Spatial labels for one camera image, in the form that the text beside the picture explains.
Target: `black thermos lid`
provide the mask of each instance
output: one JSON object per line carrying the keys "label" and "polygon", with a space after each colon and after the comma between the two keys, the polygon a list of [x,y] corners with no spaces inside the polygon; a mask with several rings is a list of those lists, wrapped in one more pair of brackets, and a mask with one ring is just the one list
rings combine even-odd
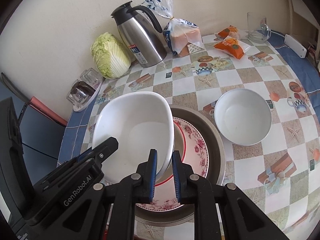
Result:
{"label": "black thermos lid", "polygon": [[132,3],[132,1],[120,5],[111,13],[111,16],[115,19],[117,26],[138,14],[136,11],[127,13],[127,11],[131,8],[130,3]]}

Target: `floral plate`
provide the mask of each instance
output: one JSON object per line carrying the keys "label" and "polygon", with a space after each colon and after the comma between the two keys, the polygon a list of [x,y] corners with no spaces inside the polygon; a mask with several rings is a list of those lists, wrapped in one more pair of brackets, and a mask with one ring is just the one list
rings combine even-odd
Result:
{"label": "floral plate", "polygon": [[[209,154],[205,141],[199,131],[187,121],[174,117],[174,123],[179,127],[185,139],[185,155],[181,157],[183,163],[190,164],[193,172],[206,177],[209,167]],[[151,204],[137,204],[139,207],[151,211],[169,211],[181,207],[178,203],[172,176],[159,183],[155,187],[155,195]]]}

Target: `white wall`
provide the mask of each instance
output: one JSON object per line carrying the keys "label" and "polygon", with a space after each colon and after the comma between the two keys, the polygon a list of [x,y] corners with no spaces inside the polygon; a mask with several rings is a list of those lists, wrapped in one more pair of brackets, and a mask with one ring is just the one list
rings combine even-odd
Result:
{"label": "white wall", "polygon": [[[68,119],[72,107],[66,93],[84,69],[94,66],[94,39],[104,32],[118,36],[110,14],[127,1],[24,0],[0,36],[0,70],[27,96]],[[247,29],[248,11],[260,11],[272,29],[288,31],[287,0],[174,0],[174,16],[197,24],[202,35],[230,24]]]}

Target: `power strip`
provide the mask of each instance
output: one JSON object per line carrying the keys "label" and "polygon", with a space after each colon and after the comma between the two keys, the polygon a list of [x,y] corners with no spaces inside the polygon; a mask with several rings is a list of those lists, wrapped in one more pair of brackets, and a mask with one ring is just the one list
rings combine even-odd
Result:
{"label": "power strip", "polygon": [[301,45],[294,37],[286,34],[284,38],[284,43],[290,47],[300,58],[305,58],[307,54],[307,49]]}

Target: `thermos label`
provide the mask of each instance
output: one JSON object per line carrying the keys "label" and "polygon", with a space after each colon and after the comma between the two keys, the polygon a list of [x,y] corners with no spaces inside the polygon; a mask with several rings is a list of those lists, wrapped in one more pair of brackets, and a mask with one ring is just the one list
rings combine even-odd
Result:
{"label": "thermos label", "polygon": [[131,49],[132,53],[135,55],[136,59],[139,61],[140,64],[148,63],[145,57],[140,52],[140,50],[138,49],[137,45],[133,44],[129,46],[129,49]]}

